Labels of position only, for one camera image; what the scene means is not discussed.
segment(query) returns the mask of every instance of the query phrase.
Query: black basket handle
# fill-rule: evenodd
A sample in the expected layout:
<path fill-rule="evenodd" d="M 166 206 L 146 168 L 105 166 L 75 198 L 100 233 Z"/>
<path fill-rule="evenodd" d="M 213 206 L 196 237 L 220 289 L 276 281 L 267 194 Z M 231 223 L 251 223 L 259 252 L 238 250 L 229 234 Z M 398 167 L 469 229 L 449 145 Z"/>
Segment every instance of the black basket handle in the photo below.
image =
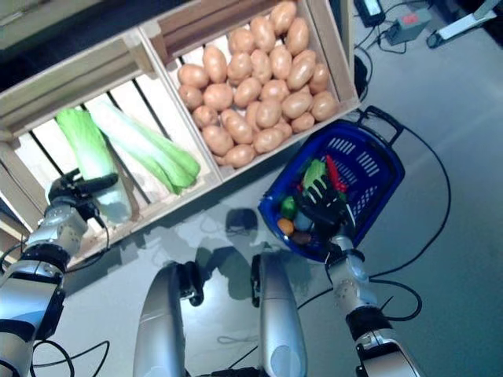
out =
<path fill-rule="evenodd" d="M 388 142 L 389 145 L 393 145 L 396 139 L 398 139 L 398 137 L 402 134 L 404 130 L 403 125 L 398 120 L 389 115 L 387 112 L 373 105 L 367 107 L 367 109 L 364 112 L 360 112 L 360 118 L 358 119 L 357 124 L 361 126 L 362 120 L 367 119 L 370 114 L 376 116 L 377 118 L 381 118 L 384 122 L 388 123 L 395 129 L 395 135 L 393 135 L 391 140 Z"/>

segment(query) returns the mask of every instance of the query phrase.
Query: gray floor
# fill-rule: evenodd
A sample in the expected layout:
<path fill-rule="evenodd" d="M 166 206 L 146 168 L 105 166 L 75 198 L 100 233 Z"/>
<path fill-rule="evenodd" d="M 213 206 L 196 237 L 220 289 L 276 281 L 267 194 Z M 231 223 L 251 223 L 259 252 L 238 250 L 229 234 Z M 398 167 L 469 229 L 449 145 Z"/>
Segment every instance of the gray floor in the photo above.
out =
<path fill-rule="evenodd" d="M 358 22 L 357 41 L 367 33 Z M 375 46 L 370 50 L 375 71 L 365 104 L 389 111 L 429 141 L 453 185 L 445 231 L 422 259 L 393 276 L 424 298 L 423 313 L 395 327 L 427 375 L 496 377 L 503 369 L 503 53 L 482 30 L 437 50 L 427 48 L 427 35 L 425 31 L 410 43 L 406 55 L 382 53 Z M 371 273 L 415 254 L 445 210 L 446 186 L 433 158 L 409 135 L 396 148 L 406 179 L 361 245 Z M 249 264 L 264 242 L 274 250 L 281 245 L 259 215 L 258 231 L 248 235 L 226 234 L 225 223 L 235 214 L 232 210 L 256 213 L 260 196 L 287 158 L 282 153 L 269 170 L 262 165 L 158 221 L 123 241 L 102 264 L 70 280 L 68 289 L 74 293 L 54 339 L 70 354 L 109 339 L 112 348 L 101 375 L 131 375 L 138 317 L 156 272 L 170 259 L 184 262 L 197 256 L 201 262 L 213 256 L 204 304 L 182 305 L 187 368 L 193 375 L 225 368 L 252 348 L 259 318 L 249 300 Z M 329 285 L 321 266 L 289 253 L 284 257 L 298 302 Z M 381 301 L 394 295 L 390 314 L 413 310 L 414 301 L 400 291 L 377 286 L 376 292 Z M 309 376 L 354 375 L 358 359 L 332 296 L 312 302 L 300 316 Z M 59 355 L 48 350 L 36 355 L 37 362 L 54 358 Z M 96 351 L 76 361 L 78 375 L 91 375 L 100 358 Z M 253 353 L 241 366 L 256 363 Z M 55 367 L 39 375 L 67 373 Z"/>

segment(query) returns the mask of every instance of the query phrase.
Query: bok choy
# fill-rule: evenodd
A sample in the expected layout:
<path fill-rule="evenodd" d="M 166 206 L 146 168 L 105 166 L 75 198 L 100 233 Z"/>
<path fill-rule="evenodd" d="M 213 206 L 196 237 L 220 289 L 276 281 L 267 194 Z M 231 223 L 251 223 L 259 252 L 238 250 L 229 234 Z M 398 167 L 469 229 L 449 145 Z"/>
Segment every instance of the bok choy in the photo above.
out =
<path fill-rule="evenodd" d="M 117 173 L 105 139 L 89 112 L 68 108 L 57 114 L 56 121 L 75 154 L 84 179 Z M 100 191 L 96 200 L 101 213 L 111 222 L 119 224 L 131 217 L 130 201 L 120 179 L 112 187 Z"/>
<path fill-rule="evenodd" d="M 113 144 L 131 154 L 171 192 L 179 194 L 196 181 L 199 163 L 172 141 L 105 102 L 98 102 L 90 112 Z"/>

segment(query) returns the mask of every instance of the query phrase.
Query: blue plastic shopping basket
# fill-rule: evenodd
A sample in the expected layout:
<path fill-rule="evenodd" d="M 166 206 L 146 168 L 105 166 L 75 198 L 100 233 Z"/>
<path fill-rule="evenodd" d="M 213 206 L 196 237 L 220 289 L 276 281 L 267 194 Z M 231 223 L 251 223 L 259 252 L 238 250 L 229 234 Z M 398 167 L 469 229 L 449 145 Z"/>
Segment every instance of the blue plastic shopping basket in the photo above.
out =
<path fill-rule="evenodd" d="M 362 125 L 369 115 L 377 116 L 395 128 L 390 141 Z M 298 245 L 278 227 L 283 199 L 294 195 L 304 172 L 313 159 L 325 161 L 330 155 L 337 165 L 340 180 L 347 186 L 347 203 L 356 221 L 355 246 L 391 198 L 405 171 L 392 145 L 402 133 L 402 125 L 386 112 L 369 106 L 356 122 L 338 120 L 313 134 L 283 169 L 264 194 L 259 210 L 271 231 L 295 253 L 323 262 L 326 250 L 313 235 L 306 245 Z"/>

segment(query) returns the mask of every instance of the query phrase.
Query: robotic hand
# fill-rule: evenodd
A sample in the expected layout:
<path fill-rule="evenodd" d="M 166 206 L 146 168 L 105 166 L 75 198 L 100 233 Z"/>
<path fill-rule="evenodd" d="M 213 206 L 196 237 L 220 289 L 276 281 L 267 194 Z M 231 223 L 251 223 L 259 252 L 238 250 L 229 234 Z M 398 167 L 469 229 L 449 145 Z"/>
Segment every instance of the robotic hand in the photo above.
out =
<path fill-rule="evenodd" d="M 332 188 L 326 177 L 316 181 L 316 189 L 298 195 L 296 202 L 314 223 L 318 236 L 326 242 L 325 267 L 345 316 L 361 364 L 358 377 L 420 377 L 413 358 L 382 314 L 375 295 L 369 288 L 369 277 L 363 269 L 363 253 L 353 247 L 356 224 L 349 206 Z"/>
<path fill-rule="evenodd" d="M 78 173 L 73 170 L 53 183 L 39 228 L 0 279 L 0 377 L 28 375 L 35 340 L 56 331 L 64 273 L 79 251 L 87 220 L 96 218 L 105 226 L 92 194 L 114 185 L 117 174 L 84 181 L 75 179 Z"/>

